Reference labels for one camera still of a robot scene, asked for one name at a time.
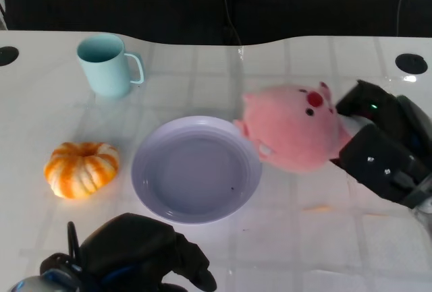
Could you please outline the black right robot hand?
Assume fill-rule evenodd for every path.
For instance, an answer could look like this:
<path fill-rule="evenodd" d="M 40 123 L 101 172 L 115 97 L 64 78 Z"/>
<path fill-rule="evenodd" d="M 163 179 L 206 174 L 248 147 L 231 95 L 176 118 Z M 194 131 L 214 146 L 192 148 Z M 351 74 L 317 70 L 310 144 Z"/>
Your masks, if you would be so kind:
<path fill-rule="evenodd" d="M 431 202 L 431 118 L 418 105 L 359 80 L 336 111 L 348 134 L 337 166 L 385 200 Z"/>

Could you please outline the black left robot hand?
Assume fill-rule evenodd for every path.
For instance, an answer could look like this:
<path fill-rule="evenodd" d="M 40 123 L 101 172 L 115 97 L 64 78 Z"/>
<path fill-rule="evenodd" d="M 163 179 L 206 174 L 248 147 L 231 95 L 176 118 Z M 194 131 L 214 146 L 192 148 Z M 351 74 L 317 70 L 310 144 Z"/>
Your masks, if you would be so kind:
<path fill-rule="evenodd" d="M 102 291 L 184 291 L 163 282 L 170 272 L 201 291 L 215 291 L 209 260 L 171 225 L 133 213 L 121 214 L 80 245 L 78 259 Z"/>

